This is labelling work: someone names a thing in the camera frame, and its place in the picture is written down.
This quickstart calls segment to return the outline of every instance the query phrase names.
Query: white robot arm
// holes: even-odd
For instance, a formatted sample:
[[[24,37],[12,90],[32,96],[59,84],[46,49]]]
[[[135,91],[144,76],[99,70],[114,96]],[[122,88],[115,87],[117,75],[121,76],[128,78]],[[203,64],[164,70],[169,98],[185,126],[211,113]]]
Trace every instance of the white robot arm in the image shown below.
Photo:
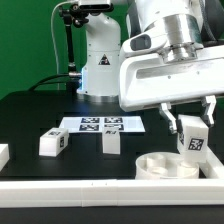
[[[136,0],[140,34],[121,49],[120,106],[125,111],[158,107],[177,132],[172,104],[208,102],[224,93],[224,47],[203,48],[201,0]]]

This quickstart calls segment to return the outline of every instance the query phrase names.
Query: green screen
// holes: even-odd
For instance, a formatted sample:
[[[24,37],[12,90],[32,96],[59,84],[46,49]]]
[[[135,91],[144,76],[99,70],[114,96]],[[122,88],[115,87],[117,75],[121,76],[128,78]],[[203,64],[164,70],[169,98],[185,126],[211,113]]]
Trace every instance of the green screen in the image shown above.
[[[0,99],[14,91],[27,90],[37,81],[56,75],[51,38],[51,13],[60,0],[0,1]],[[127,8],[118,6],[108,14],[122,27],[122,42],[127,38]],[[58,13],[54,27],[61,70],[67,72],[65,28]],[[84,28],[73,28],[75,62],[80,69],[86,62]],[[46,86],[40,89],[52,89]]]

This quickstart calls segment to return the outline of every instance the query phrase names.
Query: white cube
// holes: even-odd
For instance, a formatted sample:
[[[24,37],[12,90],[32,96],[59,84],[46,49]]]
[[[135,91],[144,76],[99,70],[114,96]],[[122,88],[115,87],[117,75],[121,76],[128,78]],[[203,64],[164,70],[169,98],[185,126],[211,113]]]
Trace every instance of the white cube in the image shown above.
[[[179,115],[183,132],[178,134],[177,148],[184,159],[192,162],[206,162],[208,127],[200,117]]]
[[[9,161],[9,147],[7,144],[0,144],[0,171]]]
[[[120,154],[120,132],[117,127],[104,127],[102,138],[103,153]]]
[[[40,137],[39,155],[56,157],[68,145],[68,129],[52,128]]]

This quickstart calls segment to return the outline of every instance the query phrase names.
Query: black and white pattern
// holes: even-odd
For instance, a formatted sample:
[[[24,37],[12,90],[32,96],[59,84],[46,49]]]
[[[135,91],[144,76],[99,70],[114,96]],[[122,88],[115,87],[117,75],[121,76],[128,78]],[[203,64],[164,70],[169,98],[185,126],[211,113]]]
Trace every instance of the black and white pattern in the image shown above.
[[[63,148],[64,146],[65,146],[65,138],[62,137],[62,138],[60,139],[60,148]]]
[[[60,133],[61,133],[60,131],[52,131],[49,133],[49,135],[58,136]]]
[[[179,134],[179,140],[182,143],[182,145],[184,145],[184,133],[183,132]]]
[[[124,125],[123,124],[105,124],[105,128],[118,128],[119,131],[124,131]]]
[[[83,117],[81,123],[84,123],[84,124],[100,123],[100,118],[98,118],[98,117]]]
[[[122,117],[105,117],[104,123],[120,124],[120,123],[123,123],[123,119],[122,119]]]
[[[188,149],[201,151],[203,143],[204,143],[204,139],[192,138]]]
[[[79,131],[99,131],[99,125],[96,124],[81,124]]]
[[[106,131],[106,135],[115,135],[117,133],[117,131]]]

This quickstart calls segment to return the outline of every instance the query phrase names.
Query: table surface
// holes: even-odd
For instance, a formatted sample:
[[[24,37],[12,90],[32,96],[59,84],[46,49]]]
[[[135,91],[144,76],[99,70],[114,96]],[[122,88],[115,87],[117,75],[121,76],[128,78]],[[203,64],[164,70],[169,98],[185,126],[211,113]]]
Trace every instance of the table surface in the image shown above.
[[[173,114],[200,116],[198,103],[174,106]],[[70,134],[68,147],[56,158],[39,156],[39,138],[63,117],[141,116],[145,133],[121,133],[121,155],[102,153],[102,134]],[[224,159],[224,111],[214,113],[209,147]],[[176,135],[168,131],[158,109],[125,113],[118,104],[83,102],[66,91],[11,93],[0,101],[0,143],[8,143],[10,161],[0,180],[134,179],[135,160],[155,151],[177,152]],[[0,209],[0,221],[14,223],[20,215],[32,223],[216,223],[224,218],[224,206],[144,206],[103,208]]]

